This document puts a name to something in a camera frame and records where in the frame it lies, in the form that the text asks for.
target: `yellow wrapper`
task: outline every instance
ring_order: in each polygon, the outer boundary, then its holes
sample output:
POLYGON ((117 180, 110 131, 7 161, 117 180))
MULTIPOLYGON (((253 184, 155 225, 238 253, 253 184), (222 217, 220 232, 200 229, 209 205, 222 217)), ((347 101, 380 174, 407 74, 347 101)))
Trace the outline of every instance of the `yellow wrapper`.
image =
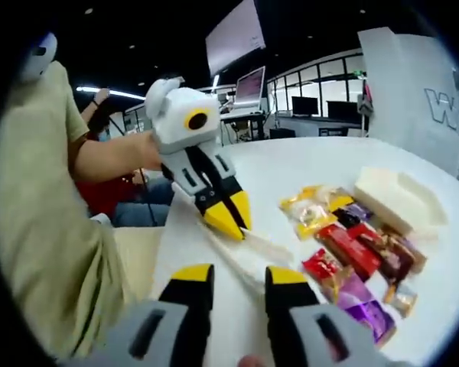
POLYGON ((280 207, 297 223, 298 237, 306 239, 336 222, 332 212, 352 202, 353 198, 345 190, 319 185, 303 188, 298 195, 281 201, 280 207))

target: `candy wrapper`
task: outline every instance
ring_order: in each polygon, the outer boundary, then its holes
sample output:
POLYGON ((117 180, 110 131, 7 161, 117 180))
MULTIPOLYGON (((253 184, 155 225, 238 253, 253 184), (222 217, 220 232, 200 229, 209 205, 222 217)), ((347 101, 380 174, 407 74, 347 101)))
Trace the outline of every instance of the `candy wrapper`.
POLYGON ((343 209, 334 212, 348 235, 365 245, 380 259, 379 271, 389 284, 399 284, 406 278, 415 263, 413 254, 399 241, 388 236, 380 236, 372 227, 343 209))
POLYGON ((353 202, 343 189, 326 186, 305 187, 297 196, 281 201, 281 209, 296 222, 300 239, 314 235, 337 221, 334 210, 353 202))
POLYGON ((307 261, 303 261, 303 266, 320 283, 342 270, 338 261, 327 254, 324 248, 320 248, 307 261))
POLYGON ((370 210, 352 203, 334 211, 349 235, 371 248, 381 259, 380 271, 388 282, 400 282, 410 271, 419 273, 427 258, 407 239, 388 227, 370 210))
POLYGON ((395 333, 391 315, 383 310, 351 267, 325 279, 322 285, 330 301, 373 331, 377 346, 384 345, 395 333))
POLYGON ((343 265, 351 265, 363 281, 369 279, 381 264, 371 250, 337 224, 321 229, 316 236, 343 265))
POLYGON ((376 231, 381 236, 384 243, 400 245, 403 248, 408 249, 409 253, 413 256, 413 273, 418 274, 423 270, 425 263, 427 262, 427 257, 423 255, 408 239, 385 224, 379 226, 376 231))
POLYGON ((405 318, 412 312, 417 298, 418 295, 410 287, 400 284, 397 289, 394 287, 388 291, 384 303, 393 306, 405 318))

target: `ceiling light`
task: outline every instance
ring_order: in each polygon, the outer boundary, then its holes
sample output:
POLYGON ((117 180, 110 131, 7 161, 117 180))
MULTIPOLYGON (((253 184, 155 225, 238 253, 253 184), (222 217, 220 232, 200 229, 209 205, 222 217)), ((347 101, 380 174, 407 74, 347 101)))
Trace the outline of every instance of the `ceiling light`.
MULTIPOLYGON (((93 86, 78 86, 76 88, 77 92, 85 92, 85 93, 97 93, 100 91, 100 88, 96 88, 93 86)), ((145 100, 145 97, 137 96, 136 94, 131 94, 131 93, 124 93, 124 92, 118 92, 117 90, 110 90, 109 93, 111 96, 121 96, 121 97, 127 97, 127 98, 133 98, 133 99, 140 99, 141 101, 145 100)))

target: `beige shirt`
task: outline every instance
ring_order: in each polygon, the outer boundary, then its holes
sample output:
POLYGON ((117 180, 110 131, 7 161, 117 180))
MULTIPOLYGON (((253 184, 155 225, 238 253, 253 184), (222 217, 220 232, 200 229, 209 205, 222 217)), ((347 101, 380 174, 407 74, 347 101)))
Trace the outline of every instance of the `beige shirt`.
POLYGON ((68 171, 88 131, 66 70, 11 91, 0 124, 0 262, 29 327, 54 356, 85 355, 122 309, 112 230, 89 220, 68 171))

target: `television screen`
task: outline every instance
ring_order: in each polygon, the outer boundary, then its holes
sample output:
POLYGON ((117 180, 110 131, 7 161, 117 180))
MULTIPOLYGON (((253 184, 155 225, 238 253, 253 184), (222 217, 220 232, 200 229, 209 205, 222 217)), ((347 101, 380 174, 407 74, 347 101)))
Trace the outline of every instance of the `television screen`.
POLYGON ((318 114, 318 98, 292 97, 293 115, 316 115, 318 114))
POLYGON ((327 101, 328 117, 360 124, 361 116, 355 102, 327 101))
POLYGON ((253 50, 265 48, 254 0, 243 0, 207 36, 211 76, 253 50))

